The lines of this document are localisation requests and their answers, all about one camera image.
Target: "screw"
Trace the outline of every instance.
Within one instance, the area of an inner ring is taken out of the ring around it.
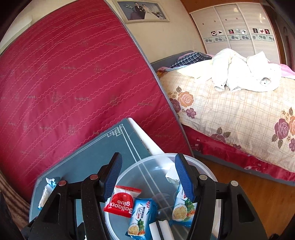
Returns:
[[[206,175],[204,175],[204,174],[201,174],[200,176],[199,176],[199,178],[201,179],[201,180],[207,180],[207,176]]]
[[[237,181],[231,181],[230,184],[234,187],[237,187],[239,185]]]
[[[98,175],[97,175],[97,174],[92,174],[92,175],[90,176],[90,179],[91,179],[91,180],[96,180],[96,179],[98,179]]]
[[[67,183],[67,181],[61,180],[61,181],[58,182],[58,185],[64,186],[64,185],[66,185],[66,183]]]

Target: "floral bedspread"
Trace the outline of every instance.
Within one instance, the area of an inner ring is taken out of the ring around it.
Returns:
[[[160,81],[182,124],[295,172],[295,80],[272,92],[217,92],[175,71]]]

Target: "red snack package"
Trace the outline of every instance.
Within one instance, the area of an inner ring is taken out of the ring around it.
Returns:
[[[114,195],[108,205],[104,207],[105,212],[131,218],[134,198],[141,193],[140,189],[124,186],[115,186]]]

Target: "plastic bowl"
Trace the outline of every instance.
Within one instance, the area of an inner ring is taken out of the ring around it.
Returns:
[[[171,220],[176,191],[178,186],[167,181],[165,175],[172,165],[174,165],[176,153],[167,153],[147,157],[129,168],[127,168],[119,177],[117,185],[139,188],[142,193],[139,198],[153,198],[158,204],[157,220]],[[214,174],[206,165],[200,161],[186,156],[190,165],[195,166],[200,174],[206,174],[214,181],[217,181]],[[213,223],[213,235],[218,235],[220,222],[221,201],[216,201],[215,216]],[[114,240],[131,240],[125,236],[130,219],[115,214],[105,212],[105,220],[108,230]],[[171,230],[175,240],[186,240],[189,228],[172,225]]]

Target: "picture frame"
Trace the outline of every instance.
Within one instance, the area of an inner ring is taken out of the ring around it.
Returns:
[[[113,3],[126,24],[170,21],[158,1],[113,0]]]

